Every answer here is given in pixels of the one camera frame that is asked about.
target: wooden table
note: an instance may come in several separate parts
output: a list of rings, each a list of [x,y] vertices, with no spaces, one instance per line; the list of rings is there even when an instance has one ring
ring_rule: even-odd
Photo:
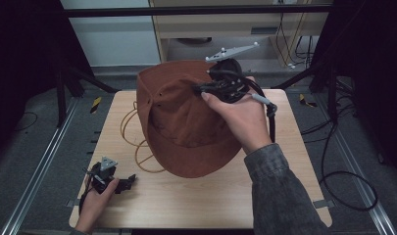
[[[265,90],[265,93],[278,106],[276,142],[312,201],[322,200],[323,193],[286,94],[283,90]],[[167,171],[150,173],[142,170],[134,159],[136,147],[128,144],[121,135],[122,120],[133,110],[135,97],[135,91],[116,94],[88,166],[91,168],[106,156],[119,163],[116,177],[137,175],[131,190],[113,197],[98,225],[108,228],[252,228],[251,180],[243,162],[244,152],[240,151],[225,167],[200,178],[181,178]],[[128,122],[124,136],[135,144],[144,140],[137,115]],[[140,160],[150,155],[149,148],[138,148]],[[142,166],[162,168],[154,158]],[[79,195],[83,190],[81,182]],[[330,226],[332,220],[328,209],[318,209],[318,213]],[[77,220],[78,209],[75,207],[70,226],[74,227]]]

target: wall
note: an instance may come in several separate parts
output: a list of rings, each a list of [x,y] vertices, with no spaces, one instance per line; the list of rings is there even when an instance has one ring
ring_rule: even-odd
[[[65,9],[149,7],[147,0],[61,0]],[[92,67],[160,63],[151,17],[70,19]]]

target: left hand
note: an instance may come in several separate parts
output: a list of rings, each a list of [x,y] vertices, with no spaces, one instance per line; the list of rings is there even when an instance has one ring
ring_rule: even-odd
[[[75,230],[83,233],[91,234],[94,230],[97,219],[101,216],[104,209],[109,204],[110,199],[115,194],[119,180],[115,178],[107,186],[102,194],[95,189],[91,189],[84,201],[81,214],[76,223]]]

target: brown hat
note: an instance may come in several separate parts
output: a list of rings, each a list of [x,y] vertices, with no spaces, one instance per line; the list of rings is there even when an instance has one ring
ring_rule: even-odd
[[[167,62],[137,78],[137,109],[156,160],[170,173],[195,178],[226,165],[241,149],[223,118],[193,84],[211,81],[204,61]]]

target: right hand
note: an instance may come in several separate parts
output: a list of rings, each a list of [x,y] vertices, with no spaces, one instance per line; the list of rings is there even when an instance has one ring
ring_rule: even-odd
[[[203,92],[201,96],[211,109],[223,117],[247,155],[272,143],[264,106],[250,95],[233,104],[225,103],[209,93]]]

